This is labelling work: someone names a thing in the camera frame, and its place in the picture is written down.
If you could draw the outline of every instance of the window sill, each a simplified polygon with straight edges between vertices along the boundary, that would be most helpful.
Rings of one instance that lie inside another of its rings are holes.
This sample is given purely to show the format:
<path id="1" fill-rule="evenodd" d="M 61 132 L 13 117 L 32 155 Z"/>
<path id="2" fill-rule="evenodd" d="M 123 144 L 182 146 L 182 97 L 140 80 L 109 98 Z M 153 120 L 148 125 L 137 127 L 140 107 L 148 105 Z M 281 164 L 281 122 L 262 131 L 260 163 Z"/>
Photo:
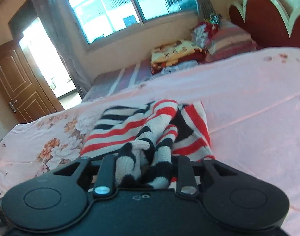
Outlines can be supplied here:
<path id="1" fill-rule="evenodd" d="M 175 12 L 175 13 L 167 14 L 164 16 L 160 16 L 158 18 L 151 19 L 151 20 L 147 21 L 146 23 L 144 23 L 143 25 L 135 24 L 135 25 L 129 26 L 129 27 L 122 29 L 118 32 L 115 32 L 107 37 L 104 37 L 103 39 L 98 39 L 91 44 L 86 44 L 86 53 L 92 53 L 92 52 L 94 52 L 106 45 L 109 45 L 113 42 L 116 42 L 122 38 L 128 37 L 130 35 L 144 31 L 146 29 L 155 27 L 157 25 L 168 23 L 168 22 L 173 22 L 175 20 L 186 18 L 186 17 L 193 16 L 193 15 L 197 15 L 196 10 L 180 11 L 180 12 Z"/>

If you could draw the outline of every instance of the black robotic device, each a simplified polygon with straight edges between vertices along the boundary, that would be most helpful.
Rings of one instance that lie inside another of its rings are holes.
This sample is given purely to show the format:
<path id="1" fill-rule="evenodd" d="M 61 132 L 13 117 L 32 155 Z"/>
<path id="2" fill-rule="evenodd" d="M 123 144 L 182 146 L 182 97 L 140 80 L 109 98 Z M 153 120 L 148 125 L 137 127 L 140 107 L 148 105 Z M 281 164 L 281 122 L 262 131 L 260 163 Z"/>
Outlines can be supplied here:
<path id="1" fill-rule="evenodd" d="M 173 157 L 175 192 L 116 188 L 115 161 L 114 154 L 102 161 L 81 157 L 13 187 L 0 200 L 0 234 L 287 235 L 280 229 L 286 194 L 221 162 Z"/>

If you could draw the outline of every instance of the knitted fabric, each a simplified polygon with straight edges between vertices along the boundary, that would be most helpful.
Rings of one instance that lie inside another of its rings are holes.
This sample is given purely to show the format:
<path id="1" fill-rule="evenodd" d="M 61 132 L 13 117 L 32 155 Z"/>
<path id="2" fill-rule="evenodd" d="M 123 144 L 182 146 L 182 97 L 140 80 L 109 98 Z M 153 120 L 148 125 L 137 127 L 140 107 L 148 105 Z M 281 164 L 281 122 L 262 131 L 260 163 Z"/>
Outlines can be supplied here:
<path id="1" fill-rule="evenodd" d="M 186 155 L 191 161 L 214 158 L 202 103 L 160 100 L 105 110 L 80 154 L 94 158 L 108 153 L 118 153 L 116 186 L 169 187 L 171 155 Z"/>

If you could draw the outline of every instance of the striped bedsheet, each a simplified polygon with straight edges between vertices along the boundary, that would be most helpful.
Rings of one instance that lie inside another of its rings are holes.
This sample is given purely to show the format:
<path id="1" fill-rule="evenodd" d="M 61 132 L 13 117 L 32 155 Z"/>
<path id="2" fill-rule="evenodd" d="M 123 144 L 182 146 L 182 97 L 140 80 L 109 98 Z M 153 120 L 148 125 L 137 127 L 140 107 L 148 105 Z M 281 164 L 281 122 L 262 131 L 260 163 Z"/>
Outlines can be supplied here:
<path id="1" fill-rule="evenodd" d="M 150 62 L 151 59 L 147 59 L 130 67 L 98 75 L 82 102 L 108 97 L 121 90 L 148 81 L 151 77 Z"/>

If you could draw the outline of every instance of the circular cover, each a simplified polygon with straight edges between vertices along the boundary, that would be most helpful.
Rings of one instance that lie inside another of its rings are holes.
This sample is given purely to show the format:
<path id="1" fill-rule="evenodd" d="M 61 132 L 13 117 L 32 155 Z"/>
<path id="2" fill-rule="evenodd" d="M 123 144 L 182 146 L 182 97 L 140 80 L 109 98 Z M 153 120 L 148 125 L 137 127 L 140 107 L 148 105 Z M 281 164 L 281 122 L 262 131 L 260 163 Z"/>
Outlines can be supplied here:
<path id="1" fill-rule="evenodd" d="M 86 209 L 85 191 L 70 177 L 41 176 L 11 188 L 2 199 L 8 221 L 33 231 L 53 230 L 77 219 Z"/>
<path id="2" fill-rule="evenodd" d="M 284 192 L 263 181 L 240 182 L 232 177 L 207 190 L 203 205 L 220 223 L 243 231 L 281 225 L 289 210 Z"/>

